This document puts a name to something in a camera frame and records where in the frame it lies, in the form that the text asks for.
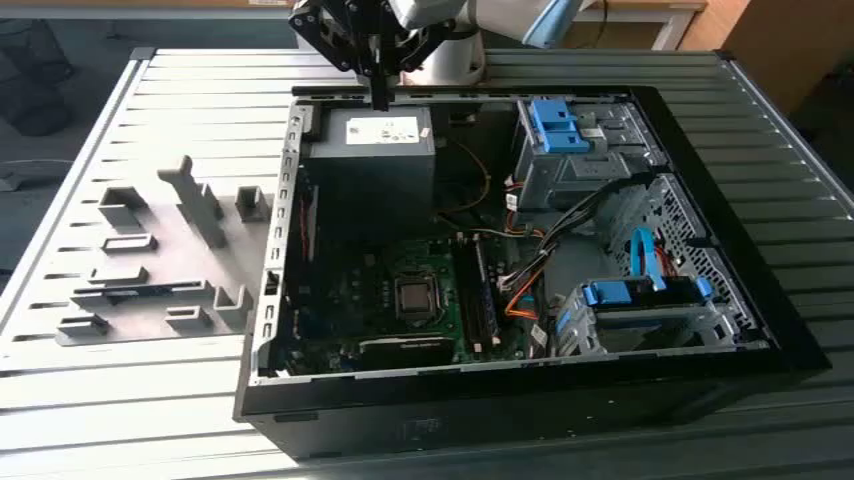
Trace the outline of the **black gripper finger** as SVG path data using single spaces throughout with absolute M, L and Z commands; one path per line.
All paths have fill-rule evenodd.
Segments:
M 418 29 L 404 39 L 408 33 L 400 26 L 382 28 L 380 32 L 380 110 L 386 111 L 394 99 L 389 79 L 401 72 L 412 72 L 428 55 L 438 48 L 454 33 L 456 22 L 444 21 Z
M 374 40 L 380 39 L 377 1 L 297 1 L 288 24 L 297 36 L 341 71 L 350 70 L 366 86 L 370 105 L 382 110 L 382 70 Z

